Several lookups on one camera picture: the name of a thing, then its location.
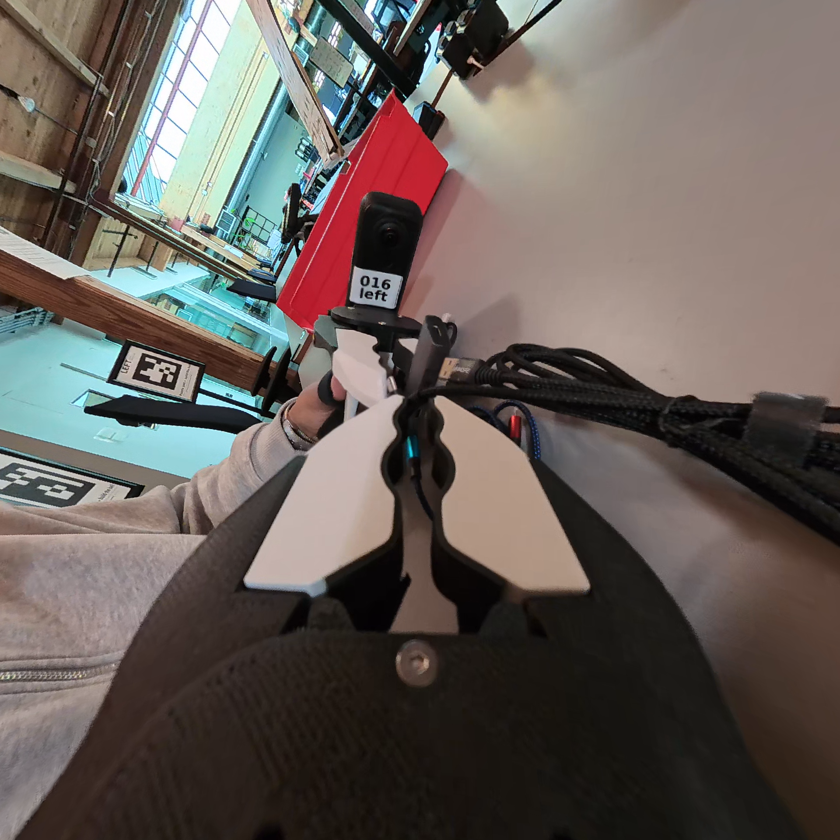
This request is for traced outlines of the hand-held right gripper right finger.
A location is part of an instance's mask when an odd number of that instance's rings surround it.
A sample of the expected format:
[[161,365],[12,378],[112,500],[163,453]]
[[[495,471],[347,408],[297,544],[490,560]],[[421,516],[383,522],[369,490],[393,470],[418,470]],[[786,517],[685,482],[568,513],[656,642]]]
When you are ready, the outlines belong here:
[[447,546],[514,597],[584,595],[581,563],[524,451],[443,396],[439,443],[454,463],[441,503]]

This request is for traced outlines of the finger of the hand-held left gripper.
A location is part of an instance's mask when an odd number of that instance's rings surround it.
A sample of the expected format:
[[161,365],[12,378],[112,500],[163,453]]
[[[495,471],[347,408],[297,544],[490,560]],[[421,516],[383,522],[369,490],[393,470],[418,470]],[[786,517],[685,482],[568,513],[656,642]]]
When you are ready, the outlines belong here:
[[345,390],[343,420],[353,418],[360,406],[373,408],[389,396],[389,373],[370,334],[338,334],[333,352],[333,377]]

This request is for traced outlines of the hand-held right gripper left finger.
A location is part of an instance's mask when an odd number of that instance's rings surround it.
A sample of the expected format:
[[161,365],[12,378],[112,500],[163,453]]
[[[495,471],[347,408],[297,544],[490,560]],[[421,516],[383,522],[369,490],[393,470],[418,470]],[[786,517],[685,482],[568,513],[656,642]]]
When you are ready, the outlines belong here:
[[383,463],[403,404],[391,395],[314,446],[245,573],[246,589],[326,595],[386,546],[396,532],[396,495]]

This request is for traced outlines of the grey usb hub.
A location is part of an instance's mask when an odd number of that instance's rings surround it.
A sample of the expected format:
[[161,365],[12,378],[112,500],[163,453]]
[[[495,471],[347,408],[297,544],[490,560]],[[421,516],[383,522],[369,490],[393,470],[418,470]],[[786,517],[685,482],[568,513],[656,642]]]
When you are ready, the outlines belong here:
[[443,317],[425,317],[406,377],[408,396],[436,385],[439,373],[456,341],[457,331],[453,317],[448,312]]

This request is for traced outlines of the person's left forearm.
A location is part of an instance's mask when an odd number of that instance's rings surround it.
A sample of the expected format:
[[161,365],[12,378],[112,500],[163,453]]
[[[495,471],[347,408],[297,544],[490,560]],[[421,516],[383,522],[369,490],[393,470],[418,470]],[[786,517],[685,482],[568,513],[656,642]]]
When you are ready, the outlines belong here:
[[225,459],[171,491],[177,532],[207,535],[302,454],[278,421],[237,435]]

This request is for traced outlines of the white desk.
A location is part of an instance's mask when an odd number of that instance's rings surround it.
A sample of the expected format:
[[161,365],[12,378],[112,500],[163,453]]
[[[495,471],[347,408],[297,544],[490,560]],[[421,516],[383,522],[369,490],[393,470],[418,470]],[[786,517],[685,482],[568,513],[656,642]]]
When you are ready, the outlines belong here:
[[[451,79],[403,309],[594,351],[668,396],[838,405],[838,2],[562,2]],[[838,838],[838,547],[646,437],[543,456],[657,573],[752,756]]]

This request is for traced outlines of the person's left hand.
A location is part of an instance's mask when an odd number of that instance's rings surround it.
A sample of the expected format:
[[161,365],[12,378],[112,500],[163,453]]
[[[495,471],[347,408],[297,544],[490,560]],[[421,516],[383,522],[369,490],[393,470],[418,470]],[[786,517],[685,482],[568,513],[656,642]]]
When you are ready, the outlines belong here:
[[344,386],[331,371],[306,386],[285,408],[282,421],[292,447],[306,452],[336,428],[343,420],[346,396]]

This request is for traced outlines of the red box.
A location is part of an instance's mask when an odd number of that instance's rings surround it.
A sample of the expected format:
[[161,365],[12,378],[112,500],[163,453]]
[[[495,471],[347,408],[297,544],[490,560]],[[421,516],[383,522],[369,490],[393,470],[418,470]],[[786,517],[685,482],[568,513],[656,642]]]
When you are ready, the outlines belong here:
[[311,332],[334,308],[396,312],[424,215],[447,168],[391,93],[330,183],[280,292],[283,314]]

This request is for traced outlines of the framed black white marker sign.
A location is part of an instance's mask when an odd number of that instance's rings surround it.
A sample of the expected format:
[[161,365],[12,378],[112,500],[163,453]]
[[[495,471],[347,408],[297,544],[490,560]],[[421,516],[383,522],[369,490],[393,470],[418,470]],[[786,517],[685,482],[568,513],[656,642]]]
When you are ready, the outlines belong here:
[[205,369],[201,362],[125,340],[106,383],[177,403],[195,403]]

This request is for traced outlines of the black device box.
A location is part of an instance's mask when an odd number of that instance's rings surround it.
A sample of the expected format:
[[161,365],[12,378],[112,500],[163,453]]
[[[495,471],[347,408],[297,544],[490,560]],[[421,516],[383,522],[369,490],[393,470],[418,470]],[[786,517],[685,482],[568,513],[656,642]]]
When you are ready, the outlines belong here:
[[468,2],[443,29],[436,58],[455,76],[467,80],[493,60],[508,30],[508,18],[497,1]]

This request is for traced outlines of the wooden railing beam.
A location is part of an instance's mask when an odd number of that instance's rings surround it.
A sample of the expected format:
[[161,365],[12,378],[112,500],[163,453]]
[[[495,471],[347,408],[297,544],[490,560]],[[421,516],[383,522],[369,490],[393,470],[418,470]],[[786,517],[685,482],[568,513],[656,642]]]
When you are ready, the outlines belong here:
[[116,290],[90,276],[54,276],[5,251],[1,291],[119,340],[150,345],[205,364],[212,377],[250,391],[261,354]]

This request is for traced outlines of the grey sweatshirt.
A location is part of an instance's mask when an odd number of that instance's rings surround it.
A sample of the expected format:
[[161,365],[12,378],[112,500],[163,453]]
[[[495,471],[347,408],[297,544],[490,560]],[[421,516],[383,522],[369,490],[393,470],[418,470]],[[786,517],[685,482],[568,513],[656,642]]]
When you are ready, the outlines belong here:
[[63,773],[152,603],[218,518],[186,486],[53,510],[2,503],[2,838]]

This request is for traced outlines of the large black white marker sign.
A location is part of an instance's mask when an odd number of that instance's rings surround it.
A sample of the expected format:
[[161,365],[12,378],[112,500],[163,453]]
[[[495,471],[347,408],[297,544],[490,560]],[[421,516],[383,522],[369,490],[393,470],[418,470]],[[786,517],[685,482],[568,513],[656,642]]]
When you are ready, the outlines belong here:
[[144,485],[1,448],[1,500],[19,507],[64,509],[140,497]]

